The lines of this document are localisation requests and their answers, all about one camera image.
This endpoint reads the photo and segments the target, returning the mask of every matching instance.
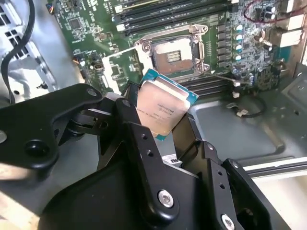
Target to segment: microchip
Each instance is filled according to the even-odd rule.
[[[217,43],[217,46],[218,46],[219,48],[225,47],[225,46],[226,46],[226,41],[223,40],[223,41],[218,42],[218,43]]]
[[[113,71],[112,76],[119,75],[118,66],[112,66],[112,71]]]
[[[271,60],[270,56],[264,57],[264,61],[270,61],[270,60]]]
[[[219,61],[225,61],[226,60],[226,55],[220,55],[217,57]]]
[[[220,33],[217,35],[217,39],[218,40],[224,40],[226,38],[226,34],[225,33]]]
[[[72,29],[79,29],[79,28],[81,28],[79,19],[77,19],[77,18],[71,19],[69,22],[70,22],[70,24],[71,24],[71,28],[72,28]]]
[[[183,37],[153,44],[155,67],[161,74],[194,69],[191,39]]]
[[[232,10],[232,13],[239,12],[239,4],[232,4],[231,10]]]
[[[224,24],[218,25],[218,26],[217,26],[217,31],[218,31],[218,32],[223,32],[223,31],[225,31],[225,30],[226,30],[226,26],[225,26]]]
[[[218,65],[219,65],[220,68],[224,68],[224,67],[226,67],[227,64],[226,64],[226,62],[222,61],[222,62],[219,62]]]
[[[218,55],[221,55],[221,54],[225,54],[226,53],[226,48],[220,48],[217,50],[217,53]]]

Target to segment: green circuit board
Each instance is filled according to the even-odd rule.
[[[166,1],[155,1],[156,4],[165,4]],[[119,53],[135,46],[135,43],[142,39],[144,36],[157,33],[160,31],[170,30],[172,28],[179,28],[189,24],[199,24],[208,27],[205,34],[201,34],[201,40],[204,48],[203,62],[210,66],[210,71],[199,75],[193,75],[193,69],[181,70],[172,72],[167,75],[168,77],[174,77],[175,79],[180,75],[190,76],[187,78],[179,78],[178,82],[191,81],[199,78],[205,78],[210,73],[225,74],[230,72],[232,67],[239,66],[238,71],[244,73],[244,76],[249,73],[257,72],[257,69],[268,68],[277,58],[282,58],[280,55],[276,55],[276,52],[280,53],[280,50],[273,50],[273,52],[267,52],[256,44],[253,37],[259,34],[262,30],[268,29],[268,26],[263,24],[261,26],[247,22],[242,16],[242,10],[246,5],[246,2],[242,1],[236,4],[236,9],[229,7],[229,2],[224,1],[219,4],[213,4],[210,0],[188,0],[185,2],[194,2],[197,4],[203,4],[208,2],[211,4],[207,7],[207,11],[200,14],[198,17],[191,16],[186,17],[186,20],[181,20],[178,23],[159,24],[163,20],[169,18],[158,18],[157,26],[146,25],[144,18],[142,24],[148,29],[142,29],[141,31],[134,32],[133,26],[131,27],[132,33],[127,34],[127,30],[124,32],[118,29],[118,25],[121,25],[123,13],[116,12],[116,8],[126,6],[136,6],[139,4],[137,0],[51,0],[50,3],[54,6],[54,15],[59,23],[59,26],[67,40],[67,43],[71,49],[72,59],[75,60],[76,65],[80,68],[85,82],[93,85],[99,89],[102,93],[107,91],[114,91],[114,88],[106,86],[103,81],[105,74],[105,67],[101,63],[103,57]],[[177,7],[184,8],[185,2]],[[274,4],[274,1],[267,1],[265,4]],[[152,3],[143,5],[136,9],[150,9],[150,6],[155,7]],[[180,17],[183,17],[186,12],[182,11]],[[129,17],[125,19],[126,24],[129,24]],[[238,25],[242,27],[241,30],[236,31]],[[160,36],[155,41],[160,41],[177,38],[182,36],[183,38],[187,34],[186,31],[174,32],[172,34],[165,34]],[[242,39],[239,41],[235,38],[236,35],[242,35]],[[240,45],[242,49],[236,50],[234,47]],[[175,53],[170,52],[172,57],[176,57]],[[128,52],[124,52],[121,55],[113,56],[109,59],[110,66],[112,68],[112,80],[116,81],[119,91],[122,91],[128,80],[139,83],[144,68],[142,61],[135,49]]]

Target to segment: black plastic part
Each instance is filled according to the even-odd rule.
[[[202,140],[194,117],[186,113],[172,131],[177,159],[189,163],[198,154],[219,163],[215,147]]]
[[[239,163],[227,159],[222,166],[228,173],[237,213],[244,213],[247,210],[248,215],[253,217],[253,228],[248,228],[250,226],[248,222],[244,226],[245,229],[290,229]]]
[[[208,226],[223,229],[221,216],[226,214],[236,230],[243,229],[236,219],[226,170],[219,164],[215,147],[201,139],[192,115],[186,114],[173,129],[173,140],[181,167],[198,175],[205,185],[205,197],[209,205]]]
[[[119,152],[122,158],[125,152]],[[170,166],[165,173],[180,200],[180,213],[164,228],[149,225],[139,207],[128,159],[100,170],[57,194],[45,208],[39,230],[206,229],[207,205],[200,181]]]
[[[45,179],[59,157],[58,143],[70,118],[101,99],[93,87],[77,84],[2,108],[0,127],[7,139],[0,145],[0,162],[13,166],[9,179]],[[14,178],[16,167],[23,173]]]
[[[127,145],[131,172],[136,177],[141,212],[155,226],[171,223],[179,214],[176,191],[169,185],[165,165],[149,128],[141,125],[134,105],[125,98],[116,100],[119,131]],[[167,190],[174,199],[171,208],[163,206],[157,199],[161,190]]]

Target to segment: gray metal panel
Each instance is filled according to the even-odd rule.
[[[261,126],[261,122],[241,119],[220,102],[194,106],[191,114],[201,131],[201,137],[212,143],[221,160],[257,158],[274,154],[276,146]]]

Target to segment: ram slot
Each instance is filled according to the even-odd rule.
[[[231,10],[231,5],[220,6],[214,9],[198,9],[194,12],[185,12],[181,15],[173,15],[172,17],[169,18],[163,18],[157,21],[153,20],[145,22],[144,24],[130,26],[128,28],[126,27],[124,33],[126,36],[130,36],[131,34],[138,33],[144,30],[153,29],[159,26],[175,25],[177,23],[183,23],[187,20],[192,20],[199,17],[207,17],[210,15],[226,12],[229,10]]]
[[[160,19],[163,17],[170,17],[176,13],[184,13],[188,11],[193,11],[195,9],[201,9],[205,7],[210,7],[212,5],[216,4],[222,4],[225,3],[225,0],[210,0],[206,2],[199,2],[199,3],[181,3],[176,4],[168,8],[161,8],[155,11],[148,11],[143,14],[138,14],[134,16],[133,18],[129,18],[126,20],[127,24],[130,26],[133,26],[136,23],[141,23],[148,20],[154,20],[154,19]]]
[[[213,97],[229,95],[231,82],[216,77],[206,77],[181,83],[188,90],[196,93],[199,97]]]
[[[162,7],[169,7],[169,6],[172,6],[174,4],[177,4],[177,3],[183,3],[183,2],[187,2],[187,0],[170,0],[170,1],[167,1],[167,2],[162,2],[162,3],[155,3],[155,4],[151,4],[151,5],[142,5],[141,7],[138,7],[136,9],[129,9],[127,11],[125,11],[125,8],[123,9],[124,12],[121,13],[119,16],[121,19],[125,19],[125,18],[128,18],[128,17],[131,17],[131,16],[134,16],[134,15],[137,15],[137,14],[140,14],[140,13],[146,13],[148,11],[153,11],[153,10],[158,10]]]

